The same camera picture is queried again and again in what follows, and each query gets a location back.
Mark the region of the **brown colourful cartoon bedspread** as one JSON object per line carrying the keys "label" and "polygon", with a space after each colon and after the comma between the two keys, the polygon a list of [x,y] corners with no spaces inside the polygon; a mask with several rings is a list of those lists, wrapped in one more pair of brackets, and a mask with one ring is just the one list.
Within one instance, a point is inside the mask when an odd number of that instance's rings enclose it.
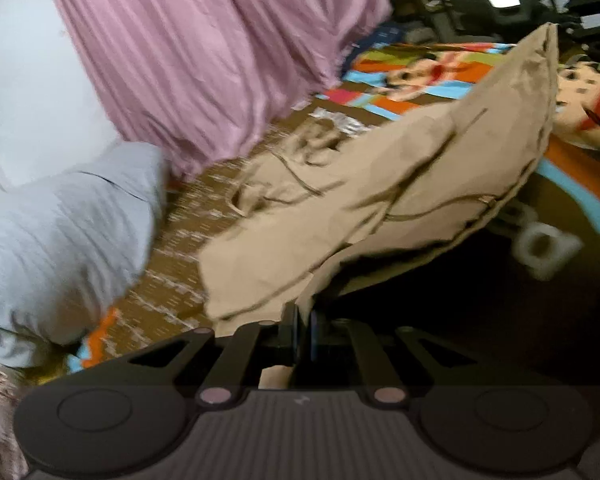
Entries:
{"label": "brown colourful cartoon bedspread", "polygon": [[[508,44],[374,44],[355,55],[337,87],[301,104],[268,127],[246,158],[219,162],[189,184],[170,189],[166,225],[148,267],[126,296],[111,306],[79,349],[66,359],[70,373],[85,370],[186,330],[212,325],[206,313],[207,291],[199,273],[198,252],[207,240],[232,226],[238,214],[228,194],[253,159],[297,131],[314,126],[342,138],[362,136],[385,122],[427,104],[458,100],[501,62]],[[583,77],[581,90],[561,84],[558,125],[567,140],[548,142],[537,173],[580,207],[600,234],[600,150],[579,148],[577,138],[592,140],[600,127],[584,114],[600,116],[600,64],[579,54],[562,64],[568,82]]]}

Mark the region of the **dark blue cloth item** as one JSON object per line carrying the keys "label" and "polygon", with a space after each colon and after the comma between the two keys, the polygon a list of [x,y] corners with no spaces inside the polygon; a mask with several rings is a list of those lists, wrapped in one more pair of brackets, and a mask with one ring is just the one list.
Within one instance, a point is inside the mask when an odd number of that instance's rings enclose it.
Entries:
{"label": "dark blue cloth item", "polygon": [[341,65],[341,73],[345,74],[350,70],[355,59],[367,50],[376,48],[377,46],[385,46],[400,42],[405,34],[405,28],[396,22],[385,22],[378,25],[367,36],[352,44],[349,53],[344,58]]}

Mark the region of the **light grey pillow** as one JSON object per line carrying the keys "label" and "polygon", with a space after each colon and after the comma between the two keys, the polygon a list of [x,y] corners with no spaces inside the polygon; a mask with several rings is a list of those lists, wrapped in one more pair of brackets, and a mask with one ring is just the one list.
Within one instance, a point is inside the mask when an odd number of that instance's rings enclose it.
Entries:
{"label": "light grey pillow", "polygon": [[0,363],[37,367],[80,340],[142,276],[166,206],[168,168],[123,142],[0,201]]}

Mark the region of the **beige garment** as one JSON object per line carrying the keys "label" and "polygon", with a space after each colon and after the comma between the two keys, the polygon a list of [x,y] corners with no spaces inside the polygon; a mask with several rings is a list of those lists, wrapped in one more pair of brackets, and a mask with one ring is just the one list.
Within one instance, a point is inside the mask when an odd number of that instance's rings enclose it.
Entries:
{"label": "beige garment", "polygon": [[307,320],[323,292],[419,268],[494,219],[546,151],[557,39],[535,29],[457,101],[351,139],[311,118],[247,162],[227,196],[238,221],[198,255],[218,333],[278,320],[287,301]]}

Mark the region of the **pink satin curtain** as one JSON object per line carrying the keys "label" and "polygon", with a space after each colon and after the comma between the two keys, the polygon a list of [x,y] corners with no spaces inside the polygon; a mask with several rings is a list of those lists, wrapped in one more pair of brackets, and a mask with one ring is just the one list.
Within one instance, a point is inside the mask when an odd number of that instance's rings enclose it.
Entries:
{"label": "pink satin curtain", "polygon": [[336,86],[389,0],[54,0],[128,141],[197,177],[247,154],[272,120]]}

